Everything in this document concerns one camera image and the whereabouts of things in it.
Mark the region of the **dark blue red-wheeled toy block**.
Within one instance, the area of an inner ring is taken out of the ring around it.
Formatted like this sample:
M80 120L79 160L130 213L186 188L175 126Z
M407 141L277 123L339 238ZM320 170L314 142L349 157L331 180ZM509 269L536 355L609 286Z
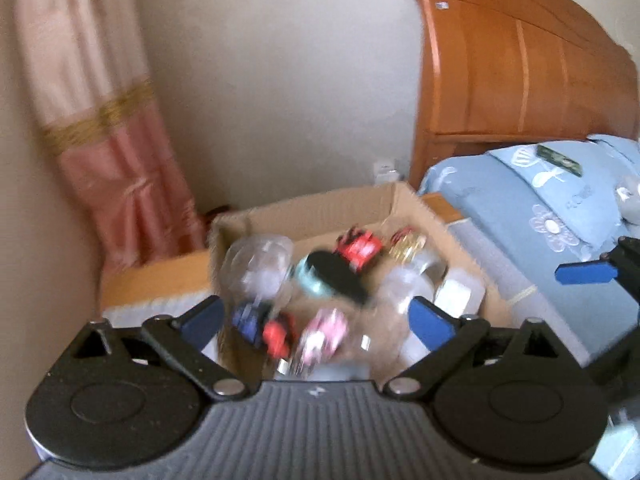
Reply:
M252 347L265 350L271 359L288 360L297 341L295 322L286 311L269 301L245 301L233 309L232 326Z

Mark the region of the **pink transparent earbud case keychain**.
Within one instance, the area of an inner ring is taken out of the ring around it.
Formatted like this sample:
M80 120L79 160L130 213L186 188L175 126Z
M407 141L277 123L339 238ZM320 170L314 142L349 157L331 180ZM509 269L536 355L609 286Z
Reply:
M328 362L340 348L348 331L348 319L342 311L319 310L300 335L295 353L296 363L306 368Z

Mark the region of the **black oval glasses case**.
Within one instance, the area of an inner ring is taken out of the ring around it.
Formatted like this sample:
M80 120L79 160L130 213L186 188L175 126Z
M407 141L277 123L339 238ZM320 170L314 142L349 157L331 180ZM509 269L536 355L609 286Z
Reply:
M358 306L364 306L369 300L369 293L362 284L361 278L334 252L316 250L309 255L309 262L323 281L332 290L331 296L342 296Z

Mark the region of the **mint green white round object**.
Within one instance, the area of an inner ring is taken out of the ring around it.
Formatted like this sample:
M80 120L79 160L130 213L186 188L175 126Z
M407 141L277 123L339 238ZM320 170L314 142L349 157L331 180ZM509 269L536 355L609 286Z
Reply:
M299 288L308 296L314 298L326 298L332 295L329 285L320 278L306 256L296 264L294 278Z

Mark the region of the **white plastic bottle with label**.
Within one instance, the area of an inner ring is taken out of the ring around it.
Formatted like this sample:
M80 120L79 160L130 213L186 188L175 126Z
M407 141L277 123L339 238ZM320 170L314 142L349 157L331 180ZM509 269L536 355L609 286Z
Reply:
M408 311L410 333L400 359L412 365L439 349L456 334L454 321L476 315L485 297L484 282L461 268L449 270L433 300L414 297Z

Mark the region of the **grey checkered blanket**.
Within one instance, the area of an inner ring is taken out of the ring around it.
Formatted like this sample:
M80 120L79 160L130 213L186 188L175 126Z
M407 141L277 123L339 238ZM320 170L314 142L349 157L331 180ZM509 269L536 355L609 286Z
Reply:
M636 234L636 229L626 224L618 226L600 248L580 243L562 252L552 252L542 234L529 226L508 226L504 240L491 238L471 219L450 224L434 220L420 223L419 228L450 264L465 266L484 281L483 308L492 320L521 321L527 315L540 316L581 363L605 352L638 322L638 304L619 284L562 285L553 276L559 264L597 258L611 250L620 237ZM292 240L300 256L305 250L334 244L344 229L345 223L304 226L288 216L266 220L257 211L225 214L213 223L209 237L209 289L104 312L114 323L125 326L151 314L183 311L206 292L222 289L219 254L242 237L283 235Z

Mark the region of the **clear plastic cup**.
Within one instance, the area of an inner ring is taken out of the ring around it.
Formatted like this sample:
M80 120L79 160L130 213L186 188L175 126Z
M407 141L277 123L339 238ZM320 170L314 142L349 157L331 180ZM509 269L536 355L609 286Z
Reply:
M410 333L411 301L433 300L434 295L435 286L427 276L405 266L390 270L361 312L360 349L375 359L393 359Z

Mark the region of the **wooden bedside table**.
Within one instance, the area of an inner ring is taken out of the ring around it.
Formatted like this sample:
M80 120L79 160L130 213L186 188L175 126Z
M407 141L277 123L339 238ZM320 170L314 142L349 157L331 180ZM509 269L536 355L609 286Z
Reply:
M209 252L191 252L108 276L101 284L100 310L204 292L209 284Z

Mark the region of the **light blue floral pillow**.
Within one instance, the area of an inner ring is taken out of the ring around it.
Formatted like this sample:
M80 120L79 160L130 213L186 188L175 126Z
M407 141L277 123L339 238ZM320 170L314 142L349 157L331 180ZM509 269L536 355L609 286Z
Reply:
M582 175L540 158L536 145L523 144L447 158L427 170L419 192L442 194L497 240L506 238L508 226L529 226L552 252L580 243L600 248L621 224L634 228L620 213L616 190L638 181L637 141L592 134L547 146L578 162Z

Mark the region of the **glass jar with gold contents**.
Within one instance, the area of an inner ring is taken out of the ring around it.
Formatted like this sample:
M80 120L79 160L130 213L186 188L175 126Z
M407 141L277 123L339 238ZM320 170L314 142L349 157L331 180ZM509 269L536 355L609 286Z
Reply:
M427 276L432 282L440 281L447 272L444 257L430 244L428 237L406 226L390 238L388 254L408 269Z

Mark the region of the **clear plastic round container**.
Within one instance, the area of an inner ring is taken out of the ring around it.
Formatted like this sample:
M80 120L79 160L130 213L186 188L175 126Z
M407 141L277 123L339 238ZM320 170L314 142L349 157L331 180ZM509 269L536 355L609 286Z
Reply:
M286 236L251 235L234 242L224 256L220 284L232 304L273 301L291 273L294 244Z

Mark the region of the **red black toy car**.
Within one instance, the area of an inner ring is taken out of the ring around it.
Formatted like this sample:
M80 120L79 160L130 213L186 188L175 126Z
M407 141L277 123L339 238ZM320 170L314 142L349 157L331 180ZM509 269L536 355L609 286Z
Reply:
M337 237L334 252L345 260L355 273L361 274L382 254L383 249L384 243L375 232L353 226Z

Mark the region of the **brown cardboard box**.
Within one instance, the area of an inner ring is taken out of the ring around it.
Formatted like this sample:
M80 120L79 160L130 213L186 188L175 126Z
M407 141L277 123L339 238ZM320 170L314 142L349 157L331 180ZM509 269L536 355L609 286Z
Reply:
M435 300L454 272L476 278L476 313L509 326L511 310L446 224L407 185L346 188L217 218L213 286L226 318L218 360L254 384L356 370L384 384L402 355L415 296Z

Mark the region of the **orange wooden headboard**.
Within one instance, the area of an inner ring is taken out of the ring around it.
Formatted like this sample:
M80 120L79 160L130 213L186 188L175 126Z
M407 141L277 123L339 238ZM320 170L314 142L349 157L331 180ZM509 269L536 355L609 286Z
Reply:
M424 44L414 188L454 155L591 133L636 137L636 64L573 0L416 3Z

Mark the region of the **pink gold curtain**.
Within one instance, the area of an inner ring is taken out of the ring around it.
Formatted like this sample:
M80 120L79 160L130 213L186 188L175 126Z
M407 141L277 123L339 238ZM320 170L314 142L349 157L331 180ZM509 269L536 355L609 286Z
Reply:
M205 230L157 99L134 0L16 0L44 140L110 270L200 250Z

